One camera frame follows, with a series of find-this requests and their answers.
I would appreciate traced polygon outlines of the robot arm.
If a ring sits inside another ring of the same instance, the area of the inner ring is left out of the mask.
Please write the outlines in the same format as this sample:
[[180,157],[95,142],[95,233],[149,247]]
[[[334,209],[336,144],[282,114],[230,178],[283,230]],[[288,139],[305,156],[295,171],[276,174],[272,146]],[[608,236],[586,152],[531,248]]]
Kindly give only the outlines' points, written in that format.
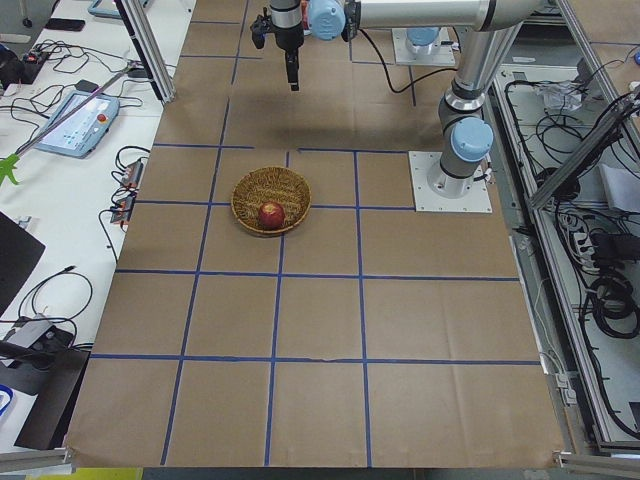
[[414,56],[428,55],[439,41],[440,27],[411,27],[406,29],[406,48]]
[[539,8],[538,1],[271,1],[250,26],[252,41],[262,49],[271,34],[284,52],[287,83],[299,89],[299,49],[304,28],[318,39],[345,42],[367,28],[467,27],[449,88],[439,105],[446,138],[438,171],[446,179],[471,179],[479,160],[466,160],[451,145],[459,125],[478,120],[486,92],[493,82],[523,22]]

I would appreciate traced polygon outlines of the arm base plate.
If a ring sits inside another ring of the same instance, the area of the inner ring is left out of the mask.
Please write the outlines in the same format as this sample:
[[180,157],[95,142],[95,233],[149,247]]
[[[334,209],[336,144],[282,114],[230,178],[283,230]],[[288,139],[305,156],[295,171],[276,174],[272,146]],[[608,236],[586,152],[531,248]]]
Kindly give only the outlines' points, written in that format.
[[407,66],[456,65],[453,45],[444,27],[393,28],[395,63]]
[[478,166],[469,178],[456,179],[441,169],[440,157],[440,152],[408,152],[415,211],[491,214],[493,209],[482,168]]

